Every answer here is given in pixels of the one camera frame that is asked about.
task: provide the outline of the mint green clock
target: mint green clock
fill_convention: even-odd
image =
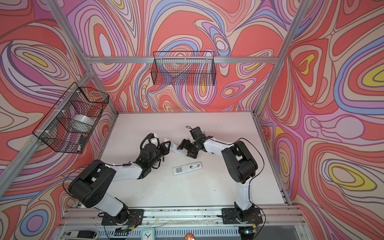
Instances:
[[[153,227],[141,231],[141,240],[156,240]]]

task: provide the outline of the black mounting plate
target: black mounting plate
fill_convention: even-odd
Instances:
[[[221,214],[225,217],[223,218],[224,224],[240,224],[236,220],[235,208],[221,209]],[[242,222],[246,222],[246,221],[248,221],[247,223],[256,224],[256,226],[263,223],[262,215],[260,213],[260,208],[254,207],[252,214],[250,214],[247,218],[242,220]]]
[[[141,222],[143,220],[144,209],[128,209],[128,210],[129,210],[129,214],[131,216],[129,216],[128,222],[124,225],[128,225],[128,226],[141,225]],[[114,221],[112,221],[112,218],[113,217],[111,217],[110,215],[105,214],[103,217],[103,220],[101,221],[101,224],[103,226],[117,226],[117,224]]]

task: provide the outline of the wire basket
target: wire basket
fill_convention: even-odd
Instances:
[[[53,121],[44,130],[36,127],[33,134],[55,152],[82,153],[108,102],[104,92],[77,87]]]
[[[212,51],[156,51],[153,55],[153,85],[215,85]]]

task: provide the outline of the white tabletop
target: white tabletop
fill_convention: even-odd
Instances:
[[[219,141],[234,142],[244,137],[252,142],[265,160],[263,172],[252,181],[255,204],[283,204],[283,198],[262,141],[249,112],[235,113],[137,113],[119,114],[101,160],[110,164],[135,161],[141,141],[156,133],[179,145],[191,137],[189,129],[199,126],[205,135]],[[258,164],[263,162],[257,151],[243,141]],[[173,176],[172,168],[201,161],[202,170]],[[111,183],[108,193],[129,207],[176,207],[233,205],[236,200],[235,181],[228,173],[222,156],[200,151],[197,159],[182,158],[170,152],[159,169],[152,169],[145,178]]]

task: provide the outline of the red round object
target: red round object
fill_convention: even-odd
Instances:
[[[184,240],[195,240],[195,236],[192,233],[187,233]]]

